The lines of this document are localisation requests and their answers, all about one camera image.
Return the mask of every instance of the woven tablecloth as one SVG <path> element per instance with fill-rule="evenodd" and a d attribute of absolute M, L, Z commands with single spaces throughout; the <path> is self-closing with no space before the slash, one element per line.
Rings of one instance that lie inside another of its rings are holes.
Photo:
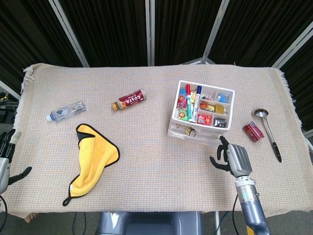
<path fill-rule="evenodd" d="M 11 175 L 30 174 L 8 187 L 10 213 L 69 211 L 230 211 L 235 178 L 209 160 L 216 148 L 167 137 L 179 80 L 235 90 L 232 126 L 224 136 L 244 146 L 266 216 L 313 208 L 313 168 L 308 146 L 283 74 L 274 68 L 179 65 L 141 68 L 29 68 L 15 128 L 22 132 Z M 114 112 L 118 97 L 144 88 L 147 100 Z M 82 100 L 87 111 L 59 123 L 46 115 Z M 279 163 L 263 121 L 251 110 L 265 108 L 279 147 Z M 242 129 L 254 120 L 265 134 L 253 142 Z M 93 126 L 120 149 L 120 160 L 105 168 L 95 187 L 67 207 L 68 185 L 79 174 L 75 128 Z"/>

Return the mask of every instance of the silver robotic hand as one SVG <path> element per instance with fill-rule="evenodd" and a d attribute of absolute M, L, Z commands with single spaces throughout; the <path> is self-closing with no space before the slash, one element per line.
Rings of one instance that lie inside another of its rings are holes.
<path fill-rule="evenodd" d="M 237 178 L 235 187 L 246 224 L 257 235 L 269 235 L 259 193 L 256 191 L 255 182 L 249 178 L 252 167 L 246 149 L 239 145 L 229 144 L 223 136 L 220 136 L 219 139 L 222 145 L 217 149 L 217 159 L 221 159 L 223 151 L 224 161 L 227 164 L 218 164 L 213 157 L 210 157 L 211 163 L 217 169 L 230 171 Z"/>
<path fill-rule="evenodd" d="M 0 194 L 6 191 L 8 185 L 26 177 L 32 167 L 27 167 L 24 172 L 19 175 L 10 177 L 10 166 L 15 150 L 15 145 L 21 137 L 21 132 L 13 136 L 15 129 L 0 135 Z"/>

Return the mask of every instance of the black cable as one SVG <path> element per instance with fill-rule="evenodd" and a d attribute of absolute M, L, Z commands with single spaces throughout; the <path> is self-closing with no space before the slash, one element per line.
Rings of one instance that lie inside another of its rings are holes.
<path fill-rule="evenodd" d="M 4 225 L 5 225 L 5 223 L 6 223 L 6 218 L 8 217 L 8 207 L 7 207 L 7 205 L 6 205 L 6 202 L 5 202 L 4 198 L 3 198 L 1 195 L 0 195 L 0 198 L 1 198 L 1 200 L 3 201 L 4 208 L 5 208 L 5 218 L 4 218 L 3 224 L 2 224 L 2 226 L 1 226 L 1 228 L 0 228 L 0 233 L 1 233 L 1 231 L 2 231 L 2 229 L 4 228 Z"/>
<path fill-rule="evenodd" d="M 218 227 L 217 227 L 217 229 L 215 231 L 215 235 L 217 234 L 217 231 L 219 230 L 219 228 L 220 228 L 220 226 L 221 226 L 221 224 L 222 224 L 222 222 L 223 222 L 223 220 L 224 220 L 224 218 L 226 217 L 227 214 L 228 214 L 228 211 L 221 218 L 220 223 L 219 223 L 219 225 L 218 225 Z"/>
<path fill-rule="evenodd" d="M 235 202 L 234 202 L 234 206 L 233 206 L 232 220 L 233 220 L 234 228 L 236 230 L 236 234 L 239 235 L 238 230 L 236 228 L 235 220 L 234 220 L 234 211 L 235 211 L 235 205 L 236 205 L 237 199 L 238 199 L 238 194 L 236 196 L 236 199 L 235 199 Z"/>
<path fill-rule="evenodd" d="M 73 233 L 73 235 L 75 235 L 76 215 L 77 215 L 77 212 L 75 212 L 75 216 L 74 216 L 74 220 L 73 220 L 73 225 L 72 225 L 72 233 Z M 86 225 L 86 213 L 85 213 L 85 212 L 84 212 L 84 221 L 85 221 L 85 228 L 84 228 L 84 231 L 83 231 L 83 234 L 82 234 L 82 235 L 85 234 L 85 232 L 86 232 L 86 227 L 87 227 L 87 225 Z"/>

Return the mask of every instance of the yellow microfiber towel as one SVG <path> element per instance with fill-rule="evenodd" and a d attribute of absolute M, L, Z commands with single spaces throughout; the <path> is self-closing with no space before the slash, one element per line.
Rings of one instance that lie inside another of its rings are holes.
<path fill-rule="evenodd" d="M 105 167 L 119 160 L 119 149 L 95 129 L 87 124 L 76 127 L 79 146 L 80 174 L 68 187 L 68 198 L 63 201 L 67 206 L 72 198 L 87 194 L 98 182 Z"/>

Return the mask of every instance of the plastic water bottle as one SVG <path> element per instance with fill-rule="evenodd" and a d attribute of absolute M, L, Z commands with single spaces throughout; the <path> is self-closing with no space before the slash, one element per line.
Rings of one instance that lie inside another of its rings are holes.
<path fill-rule="evenodd" d="M 52 111 L 51 114 L 47 115 L 47 121 L 61 121 L 85 110 L 86 106 L 84 103 L 82 101 L 78 101 L 63 108 Z"/>

